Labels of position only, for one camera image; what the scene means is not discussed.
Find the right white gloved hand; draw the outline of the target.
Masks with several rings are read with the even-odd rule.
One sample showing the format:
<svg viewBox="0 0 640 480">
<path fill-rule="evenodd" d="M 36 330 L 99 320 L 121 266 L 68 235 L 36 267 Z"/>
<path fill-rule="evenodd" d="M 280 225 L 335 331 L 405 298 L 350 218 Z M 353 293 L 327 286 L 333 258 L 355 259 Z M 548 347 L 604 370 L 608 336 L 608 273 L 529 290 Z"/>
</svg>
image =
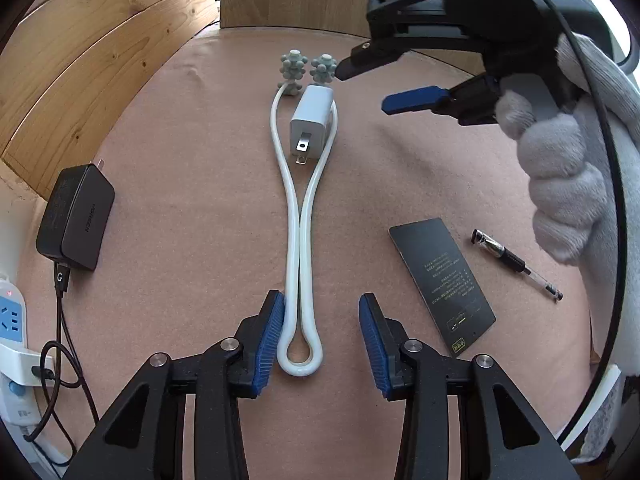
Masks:
<svg viewBox="0 0 640 480">
<path fill-rule="evenodd" d="M 608 109 L 626 204 L 627 277 L 611 360 L 639 373 L 639 91 L 589 38 L 577 39 Z M 507 91 L 496 105 L 502 131 L 516 142 L 536 207 L 538 245 L 557 262 L 577 266 L 591 312 L 593 347 L 608 336 L 617 264 L 613 185 L 598 116 L 589 94 L 568 113 L 538 122 L 532 104 Z"/>
</svg>

